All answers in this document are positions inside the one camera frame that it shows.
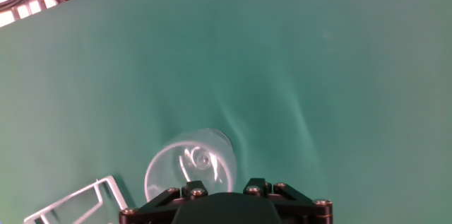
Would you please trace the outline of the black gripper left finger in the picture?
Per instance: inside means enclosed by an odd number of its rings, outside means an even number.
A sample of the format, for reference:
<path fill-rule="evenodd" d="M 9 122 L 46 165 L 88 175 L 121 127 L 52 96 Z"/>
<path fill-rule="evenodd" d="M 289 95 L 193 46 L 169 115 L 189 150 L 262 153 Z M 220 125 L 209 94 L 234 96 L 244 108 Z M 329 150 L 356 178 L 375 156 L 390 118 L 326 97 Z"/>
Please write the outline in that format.
<path fill-rule="evenodd" d="M 171 187 L 140 208 L 119 212 L 119 224 L 164 223 L 175 217 L 182 204 L 208 195 L 202 181 L 187 182 L 181 188 Z"/>

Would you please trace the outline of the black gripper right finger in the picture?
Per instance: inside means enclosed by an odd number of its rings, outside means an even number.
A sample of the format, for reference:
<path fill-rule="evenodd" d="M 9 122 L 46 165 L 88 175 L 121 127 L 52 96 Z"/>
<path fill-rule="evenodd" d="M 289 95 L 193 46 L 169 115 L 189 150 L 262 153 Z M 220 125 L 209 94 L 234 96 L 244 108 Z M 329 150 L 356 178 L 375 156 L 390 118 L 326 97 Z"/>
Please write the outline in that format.
<path fill-rule="evenodd" d="M 333 224 L 333 203 L 328 199 L 310 199 L 284 182 L 271 184 L 264 178 L 251 178 L 242 191 L 265 199 L 270 213 L 281 223 Z"/>

